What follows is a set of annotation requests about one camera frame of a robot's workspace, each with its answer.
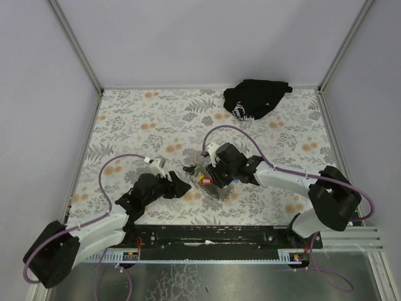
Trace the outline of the steel key holder with rings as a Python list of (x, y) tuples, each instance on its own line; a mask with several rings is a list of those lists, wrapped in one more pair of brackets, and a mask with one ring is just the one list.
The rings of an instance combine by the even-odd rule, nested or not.
[(222, 201), (224, 199), (227, 199), (229, 197), (229, 195), (234, 192), (233, 185), (229, 185), (224, 188), (220, 188), (219, 186), (214, 184), (214, 180), (213, 180), (213, 184), (210, 184), (210, 185), (202, 184), (201, 180), (199, 179), (200, 174), (205, 175), (205, 178), (209, 178), (209, 179), (213, 180), (213, 178), (206, 171), (199, 171), (194, 174), (194, 183), (196, 184), (196, 186), (199, 189), (201, 189), (204, 193), (207, 193), (209, 196), (213, 197), (214, 199)]

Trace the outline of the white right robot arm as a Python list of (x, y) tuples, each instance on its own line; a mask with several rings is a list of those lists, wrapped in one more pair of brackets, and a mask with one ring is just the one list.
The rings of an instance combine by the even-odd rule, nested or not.
[(278, 187), (308, 198), (312, 208), (296, 215), (289, 224), (289, 230), (301, 238), (325, 229), (344, 231), (362, 200), (360, 193), (333, 166), (326, 166), (318, 175), (307, 174), (300, 169), (269, 164), (261, 156), (246, 157), (228, 142), (210, 143), (202, 155), (210, 158), (206, 170), (212, 183), (221, 189), (237, 179), (244, 184)]

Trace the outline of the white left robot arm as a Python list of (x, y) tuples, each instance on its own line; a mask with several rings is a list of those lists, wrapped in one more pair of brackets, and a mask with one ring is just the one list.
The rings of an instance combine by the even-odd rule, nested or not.
[(160, 199), (181, 198), (191, 185), (174, 171), (167, 177), (145, 173), (112, 204), (112, 210), (91, 221), (67, 228), (59, 221), (49, 223), (23, 257), (24, 275), (32, 272), (34, 283), (45, 288), (60, 284), (72, 269), (88, 257), (123, 242), (135, 229), (134, 222), (145, 207)]

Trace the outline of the black key fob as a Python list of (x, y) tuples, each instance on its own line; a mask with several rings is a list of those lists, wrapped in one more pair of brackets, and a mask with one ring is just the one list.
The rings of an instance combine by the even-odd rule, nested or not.
[(189, 173), (189, 174), (193, 174), (194, 170), (195, 170), (195, 166), (184, 166), (183, 171)]

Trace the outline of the red key tag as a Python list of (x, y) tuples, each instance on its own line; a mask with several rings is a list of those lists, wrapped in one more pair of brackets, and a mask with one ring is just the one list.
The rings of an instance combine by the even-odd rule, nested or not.
[(201, 183), (204, 184), (204, 185), (210, 185), (210, 184), (213, 184), (213, 180), (209, 179), (209, 178), (203, 178), (201, 180)]

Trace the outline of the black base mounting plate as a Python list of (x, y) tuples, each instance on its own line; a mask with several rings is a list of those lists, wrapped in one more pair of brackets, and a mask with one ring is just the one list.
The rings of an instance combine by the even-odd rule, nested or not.
[(304, 249), (303, 238), (286, 226), (136, 225), (115, 247), (160, 248), (167, 245), (246, 244), (275, 249)]

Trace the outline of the floral patterned table mat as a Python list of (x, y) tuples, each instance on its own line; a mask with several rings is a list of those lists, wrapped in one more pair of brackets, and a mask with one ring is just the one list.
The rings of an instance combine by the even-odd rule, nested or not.
[[(313, 89), (287, 94), (267, 116), (242, 122), (223, 106), (222, 90), (107, 90), (69, 212), (69, 223), (108, 209), (148, 172), (142, 156), (166, 158), (166, 169), (185, 182), (184, 166), (202, 162), (203, 142), (230, 142), (247, 156), (263, 152), (276, 164), (317, 173), (336, 164), (320, 101)], [(181, 199), (145, 208), (141, 224), (286, 225), (311, 208), (309, 200), (275, 187), (234, 182), (217, 200), (196, 184)]]

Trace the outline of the black cloth with logo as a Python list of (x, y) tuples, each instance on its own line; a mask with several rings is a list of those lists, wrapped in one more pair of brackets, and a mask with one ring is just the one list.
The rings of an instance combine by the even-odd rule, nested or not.
[(293, 88), (287, 82), (247, 79), (223, 92), (223, 106), (238, 120), (259, 120), (292, 92)]

